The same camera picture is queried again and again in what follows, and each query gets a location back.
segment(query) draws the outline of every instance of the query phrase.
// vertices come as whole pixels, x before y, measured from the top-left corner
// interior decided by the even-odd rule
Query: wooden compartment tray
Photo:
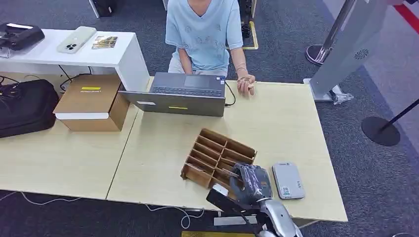
[[[212,188],[220,184],[229,191],[229,175],[234,164],[253,164],[257,151],[233,139],[203,128],[186,158],[180,176]]]

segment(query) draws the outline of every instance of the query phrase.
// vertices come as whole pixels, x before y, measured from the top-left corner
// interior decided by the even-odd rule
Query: cardboard box
[[[55,116],[72,131],[121,131],[129,102],[118,75],[83,75],[64,93]]]

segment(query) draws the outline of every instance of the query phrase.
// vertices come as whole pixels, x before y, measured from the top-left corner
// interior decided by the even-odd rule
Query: clear plastic bag
[[[332,90],[329,93],[330,93],[330,96],[333,99],[333,104],[334,105],[340,105],[343,102],[350,101],[354,98],[353,95],[350,94],[350,93],[335,93]]]

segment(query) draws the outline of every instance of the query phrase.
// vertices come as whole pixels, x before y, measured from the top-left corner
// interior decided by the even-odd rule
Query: white kiosk stand
[[[341,93],[338,84],[372,55],[388,4],[385,0],[355,2],[352,14],[333,51],[313,78],[303,80],[310,85],[315,101],[332,101],[329,91]]]

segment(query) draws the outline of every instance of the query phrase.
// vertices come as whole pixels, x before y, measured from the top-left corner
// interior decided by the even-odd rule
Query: light blue t-shirt
[[[169,0],[166,43],[186,50],[192,70],[227,70],[226,40],[230,49],[243,46],[237,0],[212,0],[201,17],[188,0]],[[173,57],[179,58],[177,49]]]

